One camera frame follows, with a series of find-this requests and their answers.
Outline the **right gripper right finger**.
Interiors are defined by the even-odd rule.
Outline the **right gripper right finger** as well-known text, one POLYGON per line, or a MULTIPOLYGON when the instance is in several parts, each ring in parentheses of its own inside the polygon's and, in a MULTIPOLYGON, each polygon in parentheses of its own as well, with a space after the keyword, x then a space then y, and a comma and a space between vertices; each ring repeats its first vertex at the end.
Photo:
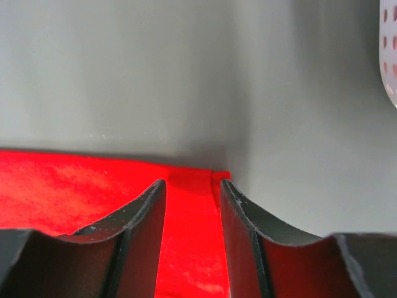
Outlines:
POLYGON ((317 248, 320 237, 284 222, 220 183, 220 214, 230 297, 328 297, 317 248))

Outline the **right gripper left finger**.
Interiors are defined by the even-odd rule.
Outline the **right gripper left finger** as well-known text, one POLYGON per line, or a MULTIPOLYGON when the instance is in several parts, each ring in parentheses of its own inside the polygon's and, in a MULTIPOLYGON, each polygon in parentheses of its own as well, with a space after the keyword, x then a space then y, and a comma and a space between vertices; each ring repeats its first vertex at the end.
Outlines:
POLYGON ((115 241, 102 297, 153 297, 166 209, 166 182, 156 180, 137 198, 59 240, 88 247, 115 241))

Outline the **red t shirt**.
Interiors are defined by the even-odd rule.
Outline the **red t shirt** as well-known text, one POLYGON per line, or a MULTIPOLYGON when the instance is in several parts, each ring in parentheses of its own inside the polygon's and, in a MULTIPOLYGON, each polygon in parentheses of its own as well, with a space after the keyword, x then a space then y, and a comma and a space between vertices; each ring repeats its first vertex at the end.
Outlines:
POLYGON ((166 182, 156 297, 228 297, 220 218, 227 171, 143 161, 1 152, 1 227, 70 234, 166 182))

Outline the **white plastic laundry basket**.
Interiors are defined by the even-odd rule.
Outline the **white plastic laundry basket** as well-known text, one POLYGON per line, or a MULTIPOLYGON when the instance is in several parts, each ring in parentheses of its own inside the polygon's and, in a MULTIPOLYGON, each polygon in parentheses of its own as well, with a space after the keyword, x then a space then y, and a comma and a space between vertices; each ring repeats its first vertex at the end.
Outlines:
POLYGON ((397 2, 380 0, 379 65, 385 91, 396 107, 397 2))

